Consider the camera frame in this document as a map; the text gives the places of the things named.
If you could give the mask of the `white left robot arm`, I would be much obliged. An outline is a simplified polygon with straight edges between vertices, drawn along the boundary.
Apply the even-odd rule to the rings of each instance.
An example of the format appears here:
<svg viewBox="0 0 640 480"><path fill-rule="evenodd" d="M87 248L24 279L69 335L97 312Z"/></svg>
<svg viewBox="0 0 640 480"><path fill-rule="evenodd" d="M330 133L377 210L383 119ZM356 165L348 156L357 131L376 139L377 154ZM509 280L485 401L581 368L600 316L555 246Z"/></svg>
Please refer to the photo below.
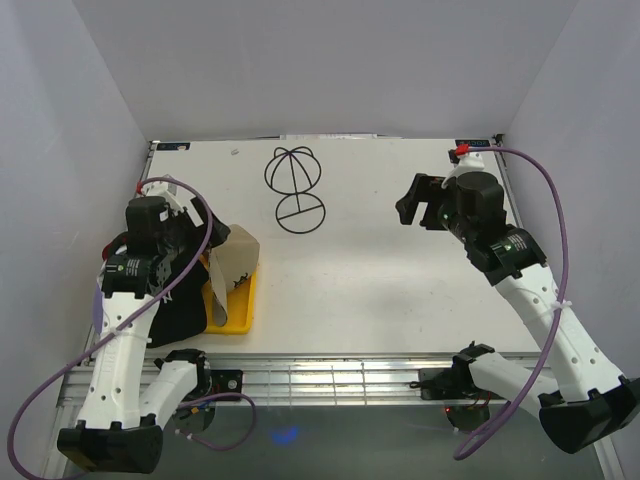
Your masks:
<svg viewBox="0 0 640 480"><path fill-rule="evenodd" d="M160 373L140 388L151 327L170 279L172 262L186 253L186 216L162 196L139 197L125 210L122 250L105 263L102 287L103 347L75 426L57 436L60 453L86 472L149 474L159 463L163 429L187 399L212 387L203 352L175 350Z"/></svg>

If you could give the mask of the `black baseball cap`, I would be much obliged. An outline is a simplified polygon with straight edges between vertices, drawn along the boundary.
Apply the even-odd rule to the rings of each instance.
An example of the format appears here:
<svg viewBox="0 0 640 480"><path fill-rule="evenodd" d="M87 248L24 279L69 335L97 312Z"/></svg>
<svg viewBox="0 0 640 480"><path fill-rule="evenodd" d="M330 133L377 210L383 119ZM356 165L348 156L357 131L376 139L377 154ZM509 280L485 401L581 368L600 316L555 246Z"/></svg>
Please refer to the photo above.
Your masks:
<svg viewBox="0 0 640 480"><path fill-rule="evenodd" d="M183 220L187 227L184 239L186 247L171 262L172 282L193 259L202 243L206 226L194 227L191 221ZM150 327L149 348L159 348L183 341L204 332L207 314L202 287L209 281L208 268L198 261L189 273L159 303Z"/></svg>

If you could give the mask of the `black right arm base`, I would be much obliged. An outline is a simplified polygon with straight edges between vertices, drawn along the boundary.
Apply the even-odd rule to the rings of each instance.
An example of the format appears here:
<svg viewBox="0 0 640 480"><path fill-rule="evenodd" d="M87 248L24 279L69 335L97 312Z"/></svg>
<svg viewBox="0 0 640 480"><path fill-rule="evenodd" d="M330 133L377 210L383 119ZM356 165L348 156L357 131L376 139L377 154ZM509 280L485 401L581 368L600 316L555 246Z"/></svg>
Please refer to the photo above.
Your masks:
<svg viewBox="0 0 640 480"><path fill-rule="evenodd" d="M418 378L409 383L409 388L420 391L422 400L471 400L484 401L491 394L479 389L468 373L459 373L455 368L425 368L418 371Z"/></svg>

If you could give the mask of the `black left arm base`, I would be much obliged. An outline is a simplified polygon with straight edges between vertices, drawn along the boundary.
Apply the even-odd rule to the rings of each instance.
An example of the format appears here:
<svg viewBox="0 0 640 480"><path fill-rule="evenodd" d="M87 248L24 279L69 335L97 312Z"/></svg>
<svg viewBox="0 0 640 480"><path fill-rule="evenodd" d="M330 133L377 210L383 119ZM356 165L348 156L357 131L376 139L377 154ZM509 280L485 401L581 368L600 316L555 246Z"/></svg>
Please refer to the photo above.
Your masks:
<svg viewBox="0 0 640 480"><path fill-rule="evenodd" d="M209 371L210 388L208 395L224 395L222 401L239 401L243 390L244 372L239 369L214 369Z"/></svg>

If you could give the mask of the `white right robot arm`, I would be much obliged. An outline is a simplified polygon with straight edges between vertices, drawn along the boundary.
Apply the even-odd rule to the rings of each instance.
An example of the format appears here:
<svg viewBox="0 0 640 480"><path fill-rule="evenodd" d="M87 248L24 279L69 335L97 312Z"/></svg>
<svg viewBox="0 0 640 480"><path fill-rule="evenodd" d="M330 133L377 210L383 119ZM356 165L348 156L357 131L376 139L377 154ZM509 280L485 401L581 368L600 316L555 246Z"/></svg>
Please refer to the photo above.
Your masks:
<svg viewBox="0 0 640 480"><path fill-rule="evenodd" d="M427 205L421 227L448 231L470 263L517 313L553 375L538 376L494 348L471 343L451 366L416 387L425 393L474 397L491 392L536 417L560 450L574 454L626 427L639 413L639 382L595 344L559 298L546 257L534 238L506 220L504 190L487 172L456 178L418 174L395 208L403 225Z"/></svg>

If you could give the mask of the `beige baseball cap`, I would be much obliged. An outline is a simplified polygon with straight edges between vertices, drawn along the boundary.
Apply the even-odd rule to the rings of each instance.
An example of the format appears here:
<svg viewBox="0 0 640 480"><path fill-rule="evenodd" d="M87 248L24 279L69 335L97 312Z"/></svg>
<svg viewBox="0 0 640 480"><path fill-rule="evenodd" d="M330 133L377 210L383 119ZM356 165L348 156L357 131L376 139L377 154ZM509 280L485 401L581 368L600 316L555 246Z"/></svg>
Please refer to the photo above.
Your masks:
<svg viewBox="0 0 640 480"><path fill-rule="evenodd" d="M227 294L257 271L259 253L259 242L243 227L232 224L227 239L201 257L209 272L217 326L227 322Z"/></svg>

